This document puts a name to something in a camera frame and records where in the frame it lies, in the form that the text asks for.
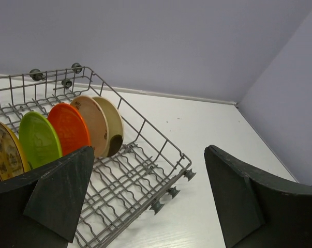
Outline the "orange plate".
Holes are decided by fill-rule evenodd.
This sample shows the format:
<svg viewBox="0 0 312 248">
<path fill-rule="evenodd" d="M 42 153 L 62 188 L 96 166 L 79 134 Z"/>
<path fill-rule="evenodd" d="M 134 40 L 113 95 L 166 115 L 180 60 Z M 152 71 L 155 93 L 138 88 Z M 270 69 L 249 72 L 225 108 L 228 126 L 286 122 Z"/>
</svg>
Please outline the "orange plate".
<svg viewBox="0 0 312 248">
<path fill-rule="evenodd" d="M 60 140 L 63 155 L 91 146 L 88 127 L 79 111 L 70 104 L 59 103 L 51 108 L 48 121 Z"/>
</svg>

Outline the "cream plate with black spot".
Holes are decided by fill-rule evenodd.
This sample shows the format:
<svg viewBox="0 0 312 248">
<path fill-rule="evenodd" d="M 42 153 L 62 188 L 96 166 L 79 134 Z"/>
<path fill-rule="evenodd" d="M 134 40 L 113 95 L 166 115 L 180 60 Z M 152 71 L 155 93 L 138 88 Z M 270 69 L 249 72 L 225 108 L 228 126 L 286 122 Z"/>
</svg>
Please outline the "cream plate with black spot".
<svg viewBox="0 0 312 248">
<path fill-rule="evenodd" d="M 96 96 L 93 99 L 100 105 L 108 123 L 108 144 L 102 157 L 112 157 L 121 149 L 124 141 L 124 122 L 117 107 L 107 98 Z"/>
</svg>

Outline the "cream floral plate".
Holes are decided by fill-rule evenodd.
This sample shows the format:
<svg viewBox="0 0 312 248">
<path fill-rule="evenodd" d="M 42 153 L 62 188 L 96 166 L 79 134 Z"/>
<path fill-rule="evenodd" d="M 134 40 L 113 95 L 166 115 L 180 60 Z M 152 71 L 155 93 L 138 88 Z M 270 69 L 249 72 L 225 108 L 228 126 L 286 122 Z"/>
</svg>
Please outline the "cream floral plate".
<svg viewBox="0 0 312 248">
<path fill-rule="evenodd" d="M 89 96 L 75 97 L 70 105 L 75 107 L 85 120 L 94 156 L 101 157 L 108 145 L 108 122 L 100 105 Z"/>
</svg>

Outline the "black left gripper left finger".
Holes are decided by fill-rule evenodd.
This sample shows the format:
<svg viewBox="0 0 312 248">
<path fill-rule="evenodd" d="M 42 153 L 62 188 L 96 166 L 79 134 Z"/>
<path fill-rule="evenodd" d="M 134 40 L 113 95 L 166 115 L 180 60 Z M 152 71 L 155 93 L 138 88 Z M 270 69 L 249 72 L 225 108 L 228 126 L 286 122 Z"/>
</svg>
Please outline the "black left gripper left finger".
<svg viewBox="0 0 312 248">
<path fill-rule="evenodd" d="M 0 182 L 0 247 L 73 242 L 94 164 L 90 146 Z"/>
</svg>

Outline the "lime green plate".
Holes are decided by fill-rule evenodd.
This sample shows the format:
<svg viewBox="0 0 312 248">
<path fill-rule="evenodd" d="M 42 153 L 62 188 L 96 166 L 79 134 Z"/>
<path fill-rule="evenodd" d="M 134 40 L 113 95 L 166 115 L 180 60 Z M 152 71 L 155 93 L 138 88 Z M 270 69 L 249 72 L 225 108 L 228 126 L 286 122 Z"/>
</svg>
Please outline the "lime green plate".
<svg viewBox="0 0 312 248">
<path fill-rule="evenodd" d="M 19 126 L 19 140 L 32 169 L 63 156 L 58 135 L 51 123 L 40 113 L 26 113 Z"/>
</svg>

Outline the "yellow patterned plate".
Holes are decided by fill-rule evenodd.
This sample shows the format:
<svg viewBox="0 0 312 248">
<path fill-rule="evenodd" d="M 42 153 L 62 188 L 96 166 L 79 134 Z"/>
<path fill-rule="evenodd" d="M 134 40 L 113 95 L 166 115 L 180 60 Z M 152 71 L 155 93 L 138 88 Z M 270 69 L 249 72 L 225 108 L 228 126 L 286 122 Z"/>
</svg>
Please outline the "yellow patterned plate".
<svg viewBox="0 0 312 248">
<path fill-rule="evenodd" d="M 0 122 L 0 181 L 31 170 L 23 147 L 13 131 Z"/>
</svg>

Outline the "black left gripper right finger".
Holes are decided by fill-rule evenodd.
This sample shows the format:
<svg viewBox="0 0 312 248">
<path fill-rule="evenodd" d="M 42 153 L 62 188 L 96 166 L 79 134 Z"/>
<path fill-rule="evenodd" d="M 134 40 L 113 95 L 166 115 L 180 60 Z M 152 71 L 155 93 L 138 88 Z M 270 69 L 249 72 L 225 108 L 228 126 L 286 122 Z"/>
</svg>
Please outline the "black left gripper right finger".
<svg viewBox="0 0 312 248">
<path fill-rule="evenodd" d="M 312 247 L 312 185 L 273 175 L 214 145 L 204 159 L 226 247 Z"/>
</svg>

